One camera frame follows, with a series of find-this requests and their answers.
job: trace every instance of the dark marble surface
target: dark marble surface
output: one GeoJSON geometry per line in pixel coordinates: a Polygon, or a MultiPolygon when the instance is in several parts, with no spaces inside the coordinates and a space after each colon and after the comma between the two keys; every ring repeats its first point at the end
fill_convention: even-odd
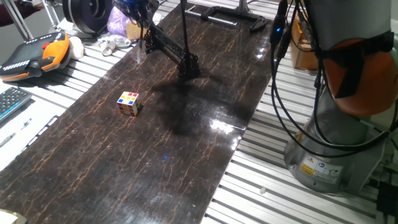
{"type": "MultiPolygon", "coordinates": [[[[160,26],[182,44],[179,9],[160,26]]],[[[202,74],[184,86],[162,52],[137,65],[130,51],[0,172],[0,208],[30,224],[199,223],[269,81],[269,27],[251,24],[187,17],[202,74]],[[143,96],[138,117],[120,114],[123,91],[143,96]]]]}

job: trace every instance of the sticker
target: sticker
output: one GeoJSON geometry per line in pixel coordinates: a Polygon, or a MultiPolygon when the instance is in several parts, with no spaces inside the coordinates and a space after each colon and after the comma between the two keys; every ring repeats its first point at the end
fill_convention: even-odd
{"type": "Polygon", "coordinates": [[[340,176],[343,166],[335,166],[317,159],[314,156],[306,155],[300,170],[312,176],[314,179],[335,184],[340,176]]]}

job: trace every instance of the plastic bag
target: plastic bag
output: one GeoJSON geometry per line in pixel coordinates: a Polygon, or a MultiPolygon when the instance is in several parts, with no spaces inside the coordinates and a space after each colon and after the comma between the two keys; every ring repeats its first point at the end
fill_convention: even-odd
{"type": "Polygon", "coordinates": [[[109,15],[106,27],[111,34],[117,34],[122,35],[123,37],[127,37],[126,26],[129,22],[131,22],[130,18],[125,16],[116,7],[113,7],[111,14],[109,15]]]}

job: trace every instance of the keyboard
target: keyboard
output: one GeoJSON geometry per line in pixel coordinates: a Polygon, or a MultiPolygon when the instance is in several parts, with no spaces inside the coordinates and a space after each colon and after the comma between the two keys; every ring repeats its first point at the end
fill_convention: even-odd
{"type": "Polygon", "coordinates": [[[11,87],[0,94],[0,122],[29,101],[31,94],[11,87]]]}

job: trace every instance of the orange handheld device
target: orange handheld device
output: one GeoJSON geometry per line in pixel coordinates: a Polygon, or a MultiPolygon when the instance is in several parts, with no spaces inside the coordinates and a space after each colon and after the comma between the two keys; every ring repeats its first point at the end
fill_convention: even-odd
{"type": "Polygon", "coordinates": [[[43,35],[18,46],[7,62],[0,66],[0,78],[12,82],[39,77],[43,72],[65,67],[69,59],[66,33],[43,35]]]}

